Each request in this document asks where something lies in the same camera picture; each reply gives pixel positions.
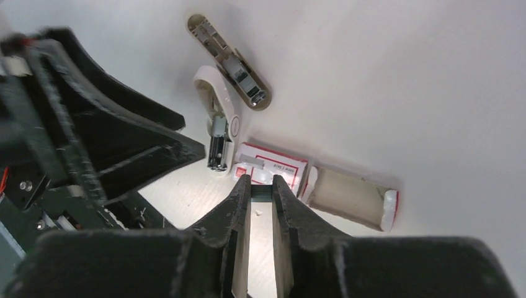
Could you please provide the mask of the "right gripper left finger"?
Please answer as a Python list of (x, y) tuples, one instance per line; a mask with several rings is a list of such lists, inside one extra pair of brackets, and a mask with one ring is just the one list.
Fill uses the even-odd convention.
[(5, 297), (246, 297), (251, 181), (184, 230), (56, 231), (22, 260)]

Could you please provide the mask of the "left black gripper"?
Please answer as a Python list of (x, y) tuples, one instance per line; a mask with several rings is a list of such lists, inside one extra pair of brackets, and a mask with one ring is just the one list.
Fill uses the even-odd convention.
[(186, 126), (183, 115), (108, 74), (69, 27), (42, 29), (41, 38), (61, 43), (87, 80), (113, 100), (96, 106), (73, 96), (72, 118), (52, 75), (59, 46), (21, 34), (1, 41), (1, 103), (29, 151), (22, 165), (36, 165), (51, 188), (78, 185), (92, 207), (204, 159), (204, 145), (178, 132)]

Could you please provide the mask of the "metal staple strip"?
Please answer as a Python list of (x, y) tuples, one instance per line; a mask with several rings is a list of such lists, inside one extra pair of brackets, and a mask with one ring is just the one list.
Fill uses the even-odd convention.
[(251, 202), (272, 202), (272, 185), (252, 184)]

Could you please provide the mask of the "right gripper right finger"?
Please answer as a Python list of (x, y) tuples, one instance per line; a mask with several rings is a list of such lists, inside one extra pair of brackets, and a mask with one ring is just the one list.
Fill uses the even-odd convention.
[(471, 237), (352, 237), (272, 183), (279, 297), (516, 297), (495, 254)]

